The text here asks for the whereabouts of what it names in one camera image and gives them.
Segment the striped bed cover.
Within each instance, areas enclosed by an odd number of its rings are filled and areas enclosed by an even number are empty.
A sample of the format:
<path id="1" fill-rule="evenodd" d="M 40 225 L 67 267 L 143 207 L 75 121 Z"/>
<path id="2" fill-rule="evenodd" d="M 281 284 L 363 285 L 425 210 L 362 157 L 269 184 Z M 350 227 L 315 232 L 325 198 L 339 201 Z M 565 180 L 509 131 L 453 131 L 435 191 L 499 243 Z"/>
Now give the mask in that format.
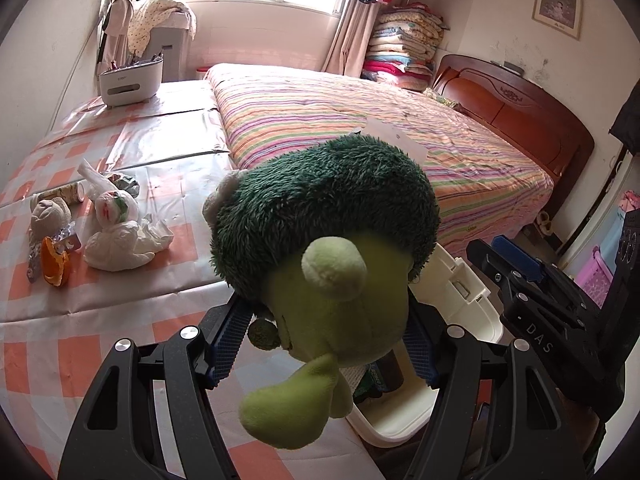
<path id="1" fill-rule="evenodd" d="M 440 209 L 439 244 L 514 237 L 551 197 L 547 171 L 479 122 L 399 88 L 312 70 L 218 64 L 214 90 L 235 165 L 361 133 L 401 148 L 426 173 Z"/>

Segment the framed picture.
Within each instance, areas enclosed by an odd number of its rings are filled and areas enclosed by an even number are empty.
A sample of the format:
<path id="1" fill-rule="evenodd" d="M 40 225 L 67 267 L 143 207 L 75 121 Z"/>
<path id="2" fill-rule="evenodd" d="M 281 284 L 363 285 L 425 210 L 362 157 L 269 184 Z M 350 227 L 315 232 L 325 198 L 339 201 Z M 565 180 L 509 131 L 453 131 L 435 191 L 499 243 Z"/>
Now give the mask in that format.
<path id="1" fill-rule="evenodd" d="M 578 40 L 582 27 L 582 0 L 535 0 L 532 18 Z"/>

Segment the white green plastic bag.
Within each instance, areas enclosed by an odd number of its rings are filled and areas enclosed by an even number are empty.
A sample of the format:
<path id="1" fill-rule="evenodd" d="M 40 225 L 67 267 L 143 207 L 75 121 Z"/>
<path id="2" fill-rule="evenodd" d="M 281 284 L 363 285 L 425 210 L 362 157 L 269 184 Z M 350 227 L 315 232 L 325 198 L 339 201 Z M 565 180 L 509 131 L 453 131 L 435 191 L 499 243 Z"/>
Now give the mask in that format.
<path id="1" fill-rule="evenodd" d="M 88 182 L 85 196 L 92 201 L 102 229 L 139 220 L 138 204 L 127 191 L 120 190 L 107 177 L 96 172 L 85 159 L 79 164 L 77 172 Z"/>

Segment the left pink curtain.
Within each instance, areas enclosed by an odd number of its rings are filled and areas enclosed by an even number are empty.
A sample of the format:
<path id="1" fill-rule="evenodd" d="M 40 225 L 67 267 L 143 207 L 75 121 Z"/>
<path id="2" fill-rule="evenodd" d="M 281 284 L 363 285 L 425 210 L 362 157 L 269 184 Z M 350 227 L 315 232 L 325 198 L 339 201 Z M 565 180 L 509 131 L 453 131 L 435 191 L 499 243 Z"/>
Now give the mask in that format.
<path id="1" fill-rule="evenodd" d="M 103 0 L 96 56 L 96 76 L 113 65 L 123 66 L 128 52 L 128 27 L 134 14 L 132 0 Z"/>

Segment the white knotted plastic bag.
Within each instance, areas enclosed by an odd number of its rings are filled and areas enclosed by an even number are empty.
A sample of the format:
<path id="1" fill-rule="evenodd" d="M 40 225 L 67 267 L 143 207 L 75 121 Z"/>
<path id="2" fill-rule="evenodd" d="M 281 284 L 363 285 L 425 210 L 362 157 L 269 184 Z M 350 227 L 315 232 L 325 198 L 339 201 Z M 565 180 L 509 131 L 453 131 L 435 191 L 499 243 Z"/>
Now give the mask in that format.
<path id="1" fill-rule="evenodd" d="M 128 221 L 93 234 L 84 248 L 88 266 L 106 272 L 134 270 L 146 266 L 167 249 L 174 232 L 164 220 L 146 214 L 140 221 Z"/>

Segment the pink curtain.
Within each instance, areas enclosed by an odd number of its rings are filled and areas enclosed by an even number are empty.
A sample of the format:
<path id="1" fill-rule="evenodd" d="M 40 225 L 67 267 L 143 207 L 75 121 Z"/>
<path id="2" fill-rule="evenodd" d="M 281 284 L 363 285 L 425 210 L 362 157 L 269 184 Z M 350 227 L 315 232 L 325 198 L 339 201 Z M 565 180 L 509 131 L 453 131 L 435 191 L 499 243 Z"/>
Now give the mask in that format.
<path id="1" fill-rule="evenodd" d="M 132 0 L 103 0 L 96 56 L 96 76 L 113 65 L 123 66 L 128 52 L 128 27 L 134 14 Z"/>
<path id="2" fill-rule="evenodd" d="M 383 3 L 346 0 L 321 71 L 359 78 Z"/>

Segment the green wrapper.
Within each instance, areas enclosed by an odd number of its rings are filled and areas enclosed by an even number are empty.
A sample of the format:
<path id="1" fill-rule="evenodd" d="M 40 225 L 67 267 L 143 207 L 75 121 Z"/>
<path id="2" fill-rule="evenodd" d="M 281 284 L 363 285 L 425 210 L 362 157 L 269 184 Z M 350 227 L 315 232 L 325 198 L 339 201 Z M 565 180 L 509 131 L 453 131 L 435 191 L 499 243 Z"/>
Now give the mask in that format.
<path id="1" fill-rule="evenodd" d="M 107 180 L 119 190 L 127 192 L 132 198 L 139 196 L 140 184 L 134 177 L 128 176 L 128 174 L 110 174 Z"/>

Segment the small beige bottle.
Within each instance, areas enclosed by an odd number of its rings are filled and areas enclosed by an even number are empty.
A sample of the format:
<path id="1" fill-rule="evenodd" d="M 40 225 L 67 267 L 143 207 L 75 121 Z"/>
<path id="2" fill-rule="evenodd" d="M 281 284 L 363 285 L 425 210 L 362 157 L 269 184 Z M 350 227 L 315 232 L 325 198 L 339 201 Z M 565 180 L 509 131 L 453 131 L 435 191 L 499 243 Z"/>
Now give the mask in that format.
<path id="1" fill-rule="evenodd" d="M 43 191 L 37 195 L 35 202 L 39 203 L 40 200 L 54 200 L 55 198 L 62 198 L 68 206 L 80 204 L 85 200 L 86 192 L 84 182 L 75 181 L 70 182 L 57 188 L 50 188 L 50 190 Z"/>

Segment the floral cloth on cabinet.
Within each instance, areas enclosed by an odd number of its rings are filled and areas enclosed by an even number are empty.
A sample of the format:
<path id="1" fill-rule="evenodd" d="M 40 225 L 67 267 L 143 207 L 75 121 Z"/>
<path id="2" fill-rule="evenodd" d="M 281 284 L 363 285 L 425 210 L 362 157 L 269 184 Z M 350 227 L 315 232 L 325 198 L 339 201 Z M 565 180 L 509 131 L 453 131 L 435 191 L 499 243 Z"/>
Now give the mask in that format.
<path id="1" fill-rule="evenodd" d="M 134 10 L 130 18 L 127 32 L 128 51 L 135 58 L 141 58 L 151 39 L 151 30 L 170 18 L 171 14 L 186 14 L 188 31 L 195 37 L 196 16 L 182 0 L 144 0 Z"/>

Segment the stack of folded quilts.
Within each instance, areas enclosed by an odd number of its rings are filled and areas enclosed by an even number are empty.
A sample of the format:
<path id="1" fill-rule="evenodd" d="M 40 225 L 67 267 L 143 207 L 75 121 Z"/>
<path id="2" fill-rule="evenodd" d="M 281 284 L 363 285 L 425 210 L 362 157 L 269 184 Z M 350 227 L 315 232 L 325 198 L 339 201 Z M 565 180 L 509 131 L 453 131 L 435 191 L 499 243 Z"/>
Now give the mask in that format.
<path id="1" fill-rule="evenodd" d="M 434 58 L 449 27 L 424 3 L 395 6 L 379 17 L 360 77 L 423 92 L 434 74 Z"/>

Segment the silver pill blister pack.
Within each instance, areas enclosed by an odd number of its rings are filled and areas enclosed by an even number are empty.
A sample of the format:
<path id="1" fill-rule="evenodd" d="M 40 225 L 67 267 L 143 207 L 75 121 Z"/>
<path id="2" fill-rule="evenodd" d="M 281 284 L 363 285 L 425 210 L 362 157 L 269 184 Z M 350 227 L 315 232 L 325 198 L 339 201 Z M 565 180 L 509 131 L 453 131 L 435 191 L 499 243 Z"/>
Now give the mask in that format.
<path id="1" fill-rule="evenodd" d="M 75 223 L 70 222 L 52 236 L 29 246 L 26 276 L 31 283 L 43 278 L 49 285 L 62 287 L 70 278 L 70 254 L 81 248 Z"/>

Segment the purple plastic basket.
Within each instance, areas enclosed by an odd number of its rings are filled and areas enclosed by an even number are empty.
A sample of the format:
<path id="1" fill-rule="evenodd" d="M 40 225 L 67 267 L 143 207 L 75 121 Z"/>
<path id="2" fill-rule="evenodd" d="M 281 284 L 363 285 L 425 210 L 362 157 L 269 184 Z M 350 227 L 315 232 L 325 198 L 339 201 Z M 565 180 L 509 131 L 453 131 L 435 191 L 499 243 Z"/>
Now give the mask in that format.
<path id="1" fill-rule="evenodd" d="M 575 283 L 602 308 L 612 281 L 613 274 L 602 258 L 600 247 L 594 246 L 587 262 L 577 273 Z"/>

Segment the checkered plastic tablecloth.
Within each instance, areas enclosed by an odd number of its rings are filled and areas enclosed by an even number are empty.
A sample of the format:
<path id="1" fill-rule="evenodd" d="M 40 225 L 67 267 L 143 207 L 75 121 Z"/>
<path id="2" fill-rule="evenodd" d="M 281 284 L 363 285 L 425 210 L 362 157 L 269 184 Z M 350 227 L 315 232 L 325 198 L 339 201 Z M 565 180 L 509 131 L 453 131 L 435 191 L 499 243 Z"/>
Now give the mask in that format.
<path id="1" fill-rule="evenodd" d="M 201 209 L 231 167 L 212 86 L 170 82 L 79 105 L 2 191 L 1 406 L 47 476 L 116 340 L 166 339 L 227 299 Z"/>

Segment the orange peel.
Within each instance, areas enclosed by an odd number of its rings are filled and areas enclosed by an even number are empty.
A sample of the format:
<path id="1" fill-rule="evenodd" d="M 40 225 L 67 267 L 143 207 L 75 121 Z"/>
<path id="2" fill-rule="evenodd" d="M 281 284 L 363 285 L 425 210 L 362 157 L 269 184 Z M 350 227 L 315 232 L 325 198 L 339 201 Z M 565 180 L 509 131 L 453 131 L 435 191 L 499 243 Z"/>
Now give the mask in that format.
<path id="1" fill-rule="evenodd" d="M 66 250 L 56 248 L 54 240 L 46 236 L 40 245 L 40 266 L 44 280 L 51 286 L 62 287 L 70 277 L 70 256 Z"/>

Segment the green plush turtle toy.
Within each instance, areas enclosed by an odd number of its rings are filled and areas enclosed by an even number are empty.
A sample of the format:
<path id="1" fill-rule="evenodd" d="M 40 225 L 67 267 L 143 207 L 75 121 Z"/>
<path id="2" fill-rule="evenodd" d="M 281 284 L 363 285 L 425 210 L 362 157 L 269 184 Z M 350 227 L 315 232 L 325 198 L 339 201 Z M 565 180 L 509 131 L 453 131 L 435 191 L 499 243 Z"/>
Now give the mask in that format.
<path id="1" fill-rule="evenodd" d="M 248 394 L 243 428 L 297 450 L 352 411 L 349 367 L 401 340 L 409 286 L 436 247 L 439 206 L 404 151 L 352 133 L 227 174 L 203 205 L 215 272 L 254 302 L 248 339 L 299 362 Z"/>

